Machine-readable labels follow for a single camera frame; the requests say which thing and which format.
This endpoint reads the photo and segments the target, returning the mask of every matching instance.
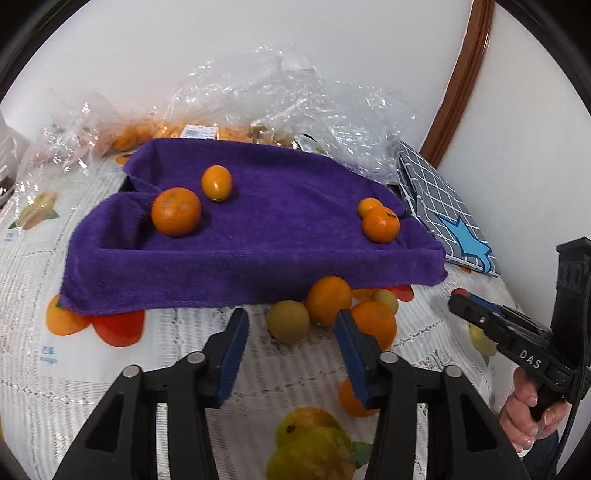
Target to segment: blue star print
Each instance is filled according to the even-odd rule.
[[[468,230],[464,220],[460,217],[451,223],[449,220],[439,217],[443,225],[456,237],[457,243],[462,249],[462,255],[466,257],[476,257],[482,262],[482,273],[488,273],[491,271],[491,261],[488,258],[488,254],[491,253],[491,248],[474,237],[474,234]]]

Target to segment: purple fabric-covered tray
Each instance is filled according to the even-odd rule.
[[[221,164],[234,191],[208,200],[201,176]],[[445,252],[414,218],[401,219],[394,242],[361,231],[357,204],[376,197],[398,215],[405,206],[386,187],[330,158],[278,147],[214,140],[155,140],[124,168],[134,191],[106,199],[72,235],[61,302],[81,314],[165,307],[219,307],[303,299],[325,275],[352,288],[435,285]],[[157,232],[155,197],[171,187],[202,203],[196,231]]]

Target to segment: silver bolt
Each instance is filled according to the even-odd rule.
[[[462,370],[460,370],[460,368],[456,367],[455,365],[450,365],[449,367],[446,367],[445,373],[447,373],[450,377],[453,378],[458,378],[462,376]]]
[[[127,378],[133,378],[139,374],[140,370],[137,365],[128,365],[123,369],[123,376]]]
[[[189,356],[187,357],[187,361],[190,364],[200,364],[205,361],[205,353],[201,353],[201,352],[190,353]]]
[[[395,364],[398,362],[398,355],[396,355],[394,352],[382,352],[379,356],[379,359],[385,364]]]

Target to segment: hand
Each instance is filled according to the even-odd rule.
[[[521,367],[515,370],[513,382],[515,391],[501,409],[499,422],[517,453],[521,453],[532,448],[536,440],[552,435],[569,414],[570,404],[566,400],[556,402],[544,412],[538,424],[531,418],[529,409],[538,403],[535,385]]]

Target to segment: white wall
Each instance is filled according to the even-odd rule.
[[[591,238],[591,116],[542,45],[500,7],[439,170],[470,206],[516,301],[549,325],[556,245]],[[589,420],[591,395],[566,453]]]
[[[190,70],[227,51],[295,43],[327,79],[397,88],[417,120],[419,147],[462,45],[471,0],[206,2],[93,0],[21,73],[1,109],[32,137],[54,107],[47,89],[97,90],[121,109],[147,109]]]

